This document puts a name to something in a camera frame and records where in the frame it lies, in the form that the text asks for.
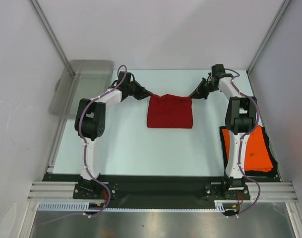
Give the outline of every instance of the dark red fabric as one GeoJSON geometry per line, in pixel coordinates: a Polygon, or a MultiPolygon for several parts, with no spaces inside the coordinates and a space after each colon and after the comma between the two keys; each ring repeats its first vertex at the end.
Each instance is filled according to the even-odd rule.
{"type": "Polygon", "coordinates": [[[192,128],[191,98],[153,94],[146,124],[150,128],[192,128]]]}

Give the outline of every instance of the wall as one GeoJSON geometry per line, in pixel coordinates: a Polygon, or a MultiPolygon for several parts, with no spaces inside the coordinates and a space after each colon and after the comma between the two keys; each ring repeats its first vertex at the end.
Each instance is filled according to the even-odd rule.
{"type": "Polygon", "coordinates": [[[283,0],[39,0],[71,60],[247,69],[283,0]]]}
{"type": "Polygon", "coordinates": [[[14,230],[47,161],[57,123],[48,107],[62,70],[28,1],[0,0],[0,216],[16,203],[14,230]]]}
{"type": "Polygon", "coordinates": [[[251,82],[280,172],[302,207],[302,0],[292,1],[251,82]]]}

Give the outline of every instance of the orange fabric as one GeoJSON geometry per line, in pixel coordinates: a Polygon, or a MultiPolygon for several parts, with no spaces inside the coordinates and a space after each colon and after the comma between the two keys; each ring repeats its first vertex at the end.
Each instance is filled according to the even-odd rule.
{"type": "MultiPolygon", "coordinates": [[[[227,160],[229,160],[230,136],[227,129],[222,129],[224,135],[227,160]]],[[[261,126],[250,134],[245,151],[244,170],[269,172],[273,169],[268,151],[266,149],[261,126]]]]}

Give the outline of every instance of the reflective floor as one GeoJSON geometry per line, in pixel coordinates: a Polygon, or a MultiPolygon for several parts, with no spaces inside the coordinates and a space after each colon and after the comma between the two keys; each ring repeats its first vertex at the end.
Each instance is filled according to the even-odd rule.
{"type": "Polygon", "coordinates": [[[294,238],[285,204],[257,204],[237,218],[220,213],[103,212],[95,218],[37,212],[30,238],[294,238]]]}

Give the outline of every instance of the white tabletop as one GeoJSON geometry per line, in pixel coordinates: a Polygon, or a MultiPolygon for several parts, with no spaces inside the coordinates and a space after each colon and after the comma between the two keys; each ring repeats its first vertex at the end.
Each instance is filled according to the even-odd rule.
{"type": "MultiPolygon", "coordinates": [[[[209,70],[130,70],[135,79],[160,96],[188,96],[209,70]]],[[[245,71],[235,80],[252,95],[245,71]]],[[[129,97],[107,111],[106,129],[96,146],[100,171],[108,175],[222,176],[223,154],[219,127],[225,125],[228,100],[221,92],[207,100],[192,100],[192,129],[147,128],[149,98],[129,97]]],[[[54,174],[79,174],[83,168],[82,141],[69,119],[56,158],[54,174]]]]}

